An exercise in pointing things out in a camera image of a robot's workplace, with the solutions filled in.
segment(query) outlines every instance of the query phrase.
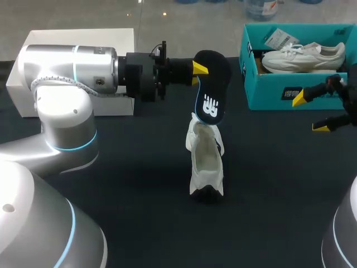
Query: screw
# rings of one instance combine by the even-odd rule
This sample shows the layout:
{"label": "screw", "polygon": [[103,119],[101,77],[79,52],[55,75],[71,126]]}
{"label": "screw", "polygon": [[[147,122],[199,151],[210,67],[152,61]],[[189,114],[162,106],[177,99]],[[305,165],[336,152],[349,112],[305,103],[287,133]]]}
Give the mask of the screw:
{"label": "screw", "polygon": [[104,80],[103,79],[97,79],[96,81],[95,81],[95,83],[97,84],[97,85],[104,85]]}

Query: black insole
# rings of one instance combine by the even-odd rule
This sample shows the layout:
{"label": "black insole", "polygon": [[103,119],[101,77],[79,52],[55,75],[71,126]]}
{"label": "black insole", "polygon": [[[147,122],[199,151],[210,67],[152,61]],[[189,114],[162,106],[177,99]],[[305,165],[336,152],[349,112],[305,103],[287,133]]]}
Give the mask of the black insole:
{"label": "black insole", "polygon": [[224,116],[226,93],[231,78],[227,59],[220,53],[203,50],[194,61],[208,68],[209,75],[199,75],[195,113],[207,125],[217,125]]}

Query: shoe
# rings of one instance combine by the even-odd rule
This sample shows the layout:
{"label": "shoe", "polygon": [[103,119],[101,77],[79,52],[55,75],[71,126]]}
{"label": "shoe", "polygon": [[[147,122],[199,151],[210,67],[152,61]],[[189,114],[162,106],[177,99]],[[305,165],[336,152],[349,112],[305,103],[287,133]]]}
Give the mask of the shoe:
{"label": "shoe", "polygon": [[219,200],[223,196],[224,146],[217,126],[202,124],[192,113],[186,148],[192,160],[190,195],[205,203]]}
{"label": "shoe", "polygon": [[284,46],[263,55],[262,64],[271,73],[335,73],[345,61],[344,43],[336,47],[311,43]]}

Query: shoelace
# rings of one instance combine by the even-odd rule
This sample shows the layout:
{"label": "shoelace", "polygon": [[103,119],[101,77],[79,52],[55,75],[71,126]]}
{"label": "shoelace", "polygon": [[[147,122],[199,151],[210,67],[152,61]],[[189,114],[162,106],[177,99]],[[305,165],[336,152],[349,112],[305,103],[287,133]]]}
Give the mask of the shoelace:
{"label": "shoelace", "polygon": [[302,48],[303,46],[302,45],[293,45],[292,43],[284,46],[282,49],[280,49],[281,52],[284,52],[285,53],[285,57],[287,56],[291,56],[291,54],[303,54],[303,51],[302,51]]}

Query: shoe sole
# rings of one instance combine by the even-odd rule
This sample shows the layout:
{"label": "shoe sole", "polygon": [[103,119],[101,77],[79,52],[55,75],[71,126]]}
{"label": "shoe sole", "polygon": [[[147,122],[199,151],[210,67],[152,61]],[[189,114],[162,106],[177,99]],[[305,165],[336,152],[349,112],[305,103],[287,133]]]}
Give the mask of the shoe sole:
{"label": "shoe sole", "polygon": [[295,74],[295,73],[310,73],[310,74],[334,74],[336,73],[336,70],[311,70],[309,72],[297,72],[297,71],[283,71],[283,70],[275,70],[269,67],[266,67],[263,65],[264,68],[266,68],[268,71],[270,71],[273,74]]}
{"label": "shoe sole", "polygon": [[223,196],[212,185],[206,185],[200,190],[196,190],[191,197],[205,204],[214,204],[223,200]]}

